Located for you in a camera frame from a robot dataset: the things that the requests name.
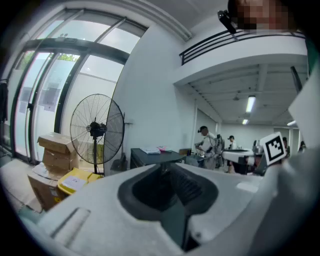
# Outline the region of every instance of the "metal railing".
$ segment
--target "metal railing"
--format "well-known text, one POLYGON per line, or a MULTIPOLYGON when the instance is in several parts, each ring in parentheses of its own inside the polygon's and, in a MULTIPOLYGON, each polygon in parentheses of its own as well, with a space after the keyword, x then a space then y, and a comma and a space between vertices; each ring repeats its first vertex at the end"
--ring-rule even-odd
POLYGON ((232 43, 240 42, 243 40, 248 40, 252 38, 262 38, 262 37, 296 37, 296 38, 305 38, 304 34, 301 32, 286 32, 286 33, 266 33, 266 34, 254 34, 243 30, 237 30, 234 35, 230 34, 228 30, 222 31, 220 33, 214 34, 190 48, 186 49, 179 54, 181 57, 182 65, 194 60, 195 58, 206 54, 212 50, 215 50, 219 47, 226 46, 232 43))

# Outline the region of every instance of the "ceiling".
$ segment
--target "ceiling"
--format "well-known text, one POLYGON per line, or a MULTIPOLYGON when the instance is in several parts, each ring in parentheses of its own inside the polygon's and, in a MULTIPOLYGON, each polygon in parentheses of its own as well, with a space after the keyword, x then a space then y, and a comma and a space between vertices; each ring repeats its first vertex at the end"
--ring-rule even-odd
POLYGON ((293 119, 288 112, 297 96, 290 67, 294 66, 304 84, 307 80, 305 63, 269 63, 226 70, 190 82, 210 106, 220 115, 223 123, 286 126, 293 119), (249 96, 256 96, 251 114, 246 114, 249 96))
POLYGON ((147 2, 170 14, 188 30, 217 14, 219 10, 227 9, 228 4, 228 0, 148 0, 147 2))

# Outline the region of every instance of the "fluorescent light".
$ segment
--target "fluorescent light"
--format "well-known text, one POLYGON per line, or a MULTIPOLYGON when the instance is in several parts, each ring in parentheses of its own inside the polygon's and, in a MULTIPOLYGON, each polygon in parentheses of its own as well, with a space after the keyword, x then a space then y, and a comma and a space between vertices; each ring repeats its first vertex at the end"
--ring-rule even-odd
POLYGON ((256 97, 255 96, 249 96, 248 105, 246 106, 246 111, 245 112, 251 113, 252 108, 254 107, 255 101, 256 101, 256 97))
POLYGON ((290 123, 287 124, 287 126, 293 126, 296 123, 296 121, 292 121, 290 123))

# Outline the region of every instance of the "desk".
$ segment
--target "desk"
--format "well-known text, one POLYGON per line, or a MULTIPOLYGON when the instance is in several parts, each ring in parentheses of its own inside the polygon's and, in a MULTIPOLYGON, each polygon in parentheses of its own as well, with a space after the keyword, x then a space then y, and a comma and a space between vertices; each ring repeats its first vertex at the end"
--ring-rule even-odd
POLYGON ((140 148, 131 149, 130 169, 153 164, 176 163, 184 159, 185 156, 177 152, 161 152, 160 154, 147 154, 140 148))

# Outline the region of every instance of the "yellow bin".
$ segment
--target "yellow bin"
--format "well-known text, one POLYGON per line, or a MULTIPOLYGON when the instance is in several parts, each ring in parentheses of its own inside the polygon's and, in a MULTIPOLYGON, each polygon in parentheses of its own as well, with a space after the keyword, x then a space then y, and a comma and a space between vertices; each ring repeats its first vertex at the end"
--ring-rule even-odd
POLYGON ((58 180, 58 188, 67 196, 72 195, 88 183, 100 179, 101 176, 90 171, 73 168, 72 171, 58 180))

